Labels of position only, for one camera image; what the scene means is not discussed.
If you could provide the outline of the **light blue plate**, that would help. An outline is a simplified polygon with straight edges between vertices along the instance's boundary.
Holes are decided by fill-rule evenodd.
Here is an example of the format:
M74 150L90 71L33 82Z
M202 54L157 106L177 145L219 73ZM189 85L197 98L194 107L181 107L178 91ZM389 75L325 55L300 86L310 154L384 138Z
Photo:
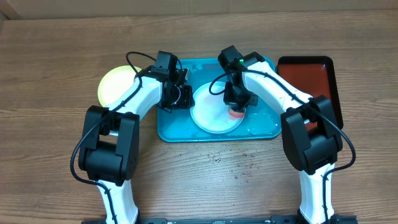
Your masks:
M194 92L195 106L190 108L191 117L199 128L208 133L228 133L236 129L243 119L231 119L231 106L224 103L224 94L212 95L209 91L210 84L208 82Z

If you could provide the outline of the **red wet sponge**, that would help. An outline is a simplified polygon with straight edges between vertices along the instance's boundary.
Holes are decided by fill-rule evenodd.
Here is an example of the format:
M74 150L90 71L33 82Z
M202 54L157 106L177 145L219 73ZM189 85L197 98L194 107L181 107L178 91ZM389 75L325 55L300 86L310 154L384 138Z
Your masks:
M235 111L232 108L229 110L229 115L231 119L243 119L245 116L245 112L243 111Z

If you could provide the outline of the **yellow plate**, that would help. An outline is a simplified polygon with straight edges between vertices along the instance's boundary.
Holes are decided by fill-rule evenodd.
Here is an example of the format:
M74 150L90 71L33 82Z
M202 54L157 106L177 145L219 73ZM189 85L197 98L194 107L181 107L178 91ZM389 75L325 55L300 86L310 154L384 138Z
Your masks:
M98 85L98 100L105 107L119 99L134 84L136 72L130 65L123 65L110 70Z

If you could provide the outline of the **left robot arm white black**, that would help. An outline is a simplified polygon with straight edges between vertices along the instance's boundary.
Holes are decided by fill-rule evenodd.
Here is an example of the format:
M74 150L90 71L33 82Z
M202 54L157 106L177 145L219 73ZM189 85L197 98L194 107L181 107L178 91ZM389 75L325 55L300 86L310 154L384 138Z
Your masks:
M86 111L82 137L70 160L76 180L96 186L106 217L102 223L138 223L131 179L139 159L139 123L155 105L189 109L194 105L188 69L151 65L134 75L134 84L107 107Z

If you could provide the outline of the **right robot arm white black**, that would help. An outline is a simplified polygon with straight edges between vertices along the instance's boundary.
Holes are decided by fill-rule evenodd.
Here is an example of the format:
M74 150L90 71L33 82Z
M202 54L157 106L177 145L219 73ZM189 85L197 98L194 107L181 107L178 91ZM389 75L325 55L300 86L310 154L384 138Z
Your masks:
M288 83L257 52L242 55L231 46L221 51L218 61L228 77L223 101L233 116L256 106L259 99L279 113L284 153L300 174L302 219L338 223L331 205L331 176L338 170L335 163L344 134L331 101Z

